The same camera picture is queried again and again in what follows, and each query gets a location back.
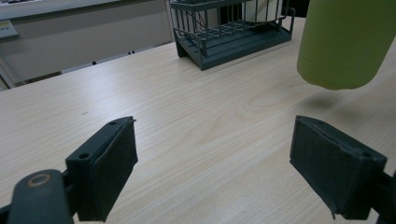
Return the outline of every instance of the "green cup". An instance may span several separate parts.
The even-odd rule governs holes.
[[[396,35],[396,0],[311,0],[297,70],[329,90],[369,83]]]

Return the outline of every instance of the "light wood tabletop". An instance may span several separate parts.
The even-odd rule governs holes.
[[[396,170],[396,44],[353,91],[303,81],[290,42],[200,71],[175,44],[0,92],[0,206],[107,122],[134,116],[139,162],[106,223],[375,223],[332,214],[289,163],[296,115],[322,119]]]

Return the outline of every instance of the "table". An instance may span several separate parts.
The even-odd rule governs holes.
[[[396,44],[375,79],[327,91],[296,70],[293,39],[204,72],[174,44],[0,92],[0,205],[108,121],[133,115],[139,162],[107,223],[375,223],[332,220],[289,163],[296,115],[322,119],[396,170]]]

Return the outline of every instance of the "wood grain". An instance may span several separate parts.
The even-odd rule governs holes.
[[[354,91],[302,80],[293,39],[204,72],[174,44],[0,92],[0,205],[24,176],[64,159],[105,123],[133,115],[139,162],[107,223],[334,221],[289,163],[296,115],[323,119],[396,170],[396,44]]]

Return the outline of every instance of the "dish rack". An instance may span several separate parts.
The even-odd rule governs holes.
[[[289,0],[176,0],[170,3],[179,57],[206,70],[291,40]],[[226,20],[222,20],[226,9]],[[291,15],[289,29],[282,21]]]

